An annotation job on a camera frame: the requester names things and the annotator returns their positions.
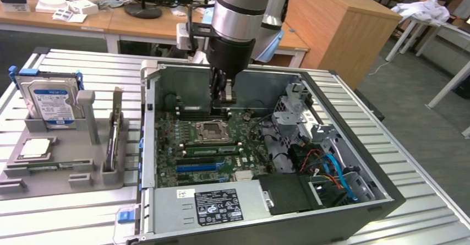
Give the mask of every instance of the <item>blue clip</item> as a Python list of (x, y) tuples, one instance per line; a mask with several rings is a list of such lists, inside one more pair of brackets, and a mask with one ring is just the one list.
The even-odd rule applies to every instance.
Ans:
[(18, 72), (18, 75), (22, 76), (36, 76), (39, 74), (37, 69), (22, 68)]
[(83, 87), (83, 73), (80, 72), (80, 70), (76, 70), (75, 76), (76, 76), (76, 82), (79, 84), (79, 90), (85, 90)]
[(14, 83), (16, 89), (20, 90), (20, 87), (17, 86), (16, 78), (14, 78), (16, 72), (17, 72), (17, 67), (10, 66), (8, 68), (8, 76), (9, 76), (9, 79), (12, 79), (12, 82)]
[(117, 214), (117, 223), (125, 224), (135, 222), (135, 211), (121, 211)]

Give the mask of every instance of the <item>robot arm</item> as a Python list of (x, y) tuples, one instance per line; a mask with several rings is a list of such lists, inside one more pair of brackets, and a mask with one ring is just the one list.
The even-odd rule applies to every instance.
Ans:
[(280, 30), (286, 11), (287, 0), (216, 0), (209, 25), (192, 22), (179, 24), (179, 48), (184, 49), (189, 44), (193, 49), (197, 45), (199, 49), (204, 49), (211, 65), (212, 113), (217, 113), (217, 108), (236, 103), (232, 91), (236, 74), (270, 44)]

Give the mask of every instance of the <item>gray parts tray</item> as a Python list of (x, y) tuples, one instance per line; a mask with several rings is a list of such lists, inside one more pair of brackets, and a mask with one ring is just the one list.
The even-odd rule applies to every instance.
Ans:
[[(0, 174), (0, 200), (111, 190), (123, 187), (125, 145), (129, 122), (119, 132), (115, 172), (103, 172), (109, 120), (96, 119), (100, 144), (92, 145), (88, 130), (64, 129), (31, 133), (25, 128)], [(51, 140), (49, 157), (18, 161), (26, 140)]]

